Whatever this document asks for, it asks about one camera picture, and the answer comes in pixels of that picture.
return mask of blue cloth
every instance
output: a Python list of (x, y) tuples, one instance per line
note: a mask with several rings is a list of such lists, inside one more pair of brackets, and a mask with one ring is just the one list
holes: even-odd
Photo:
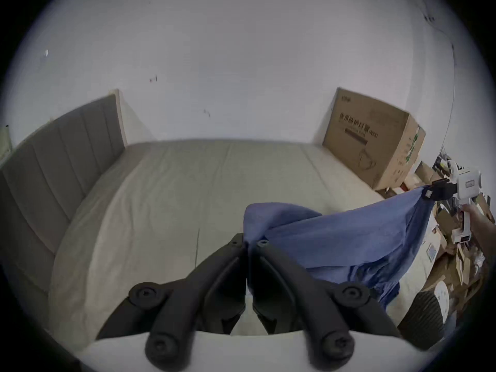
[(249, 247), (269, 240), (315, 278), (361, 282), (385, 307), (422, 244), (433, 208), (422, 190), (333, 215), (293, 204), (251, 204), (244, 239)]

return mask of cardboard box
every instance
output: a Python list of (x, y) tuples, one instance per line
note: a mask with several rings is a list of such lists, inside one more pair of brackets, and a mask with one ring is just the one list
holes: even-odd
[(416, 174), (408, 174), (403, 183), (405, 183), (408, 190), (413, 190), (425, 185), (424, 181), (422, 181), (422, 179), (420, 179)]
[(460, 224), (455, 217), (451, 216), (450, 213), (441, 208), (436, 214), (436, 222), (441, 232), (448, 238), (451, 239), (451, 233), (454, 229), (458, 229)]
[(425, 184), (432, 184), (432, 182), (442, 179), (442, 177), (435, 170), (423, 161), (419, 164), (417, 170), (415, 170), (415, 175), (417, 175)]
[(338, 88), (322, 143), (372, 189), (397, 188), (415, 162), (425, 131), (407, 112)]

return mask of bed frame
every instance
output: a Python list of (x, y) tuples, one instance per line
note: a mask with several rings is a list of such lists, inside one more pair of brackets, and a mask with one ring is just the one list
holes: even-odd
[(53, 262), (79, 204), (124, 151), (115, 95), (51, 121), (0, 168), (0, 261), (19, 304), (48, 328)]

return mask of mattress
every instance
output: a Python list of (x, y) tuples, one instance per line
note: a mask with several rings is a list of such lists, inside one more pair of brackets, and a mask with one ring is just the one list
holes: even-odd
[[(316, 145), (187, 140), (128, 146), (84, 199), (61, 242), (49, 290), (50, 332), (69, 350), (82, 350), (133, 285), (183, 278), (242, 232), (251, 203), (287, 202), (332, 214), (380, 200)], [(429, 274), (424, 254), (433, 241), (428, 231), (388, 308), (397, 324)], [(247, 303), (234, 333), (261, 334)]]

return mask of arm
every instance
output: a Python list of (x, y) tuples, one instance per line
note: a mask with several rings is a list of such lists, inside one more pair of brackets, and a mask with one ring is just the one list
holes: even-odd
[(496, 257), (496, 225), (481, 214), (474, 204), (464, 204), (461, 209), (470, 215), (472, 233), (484, 256), (492, 263)]

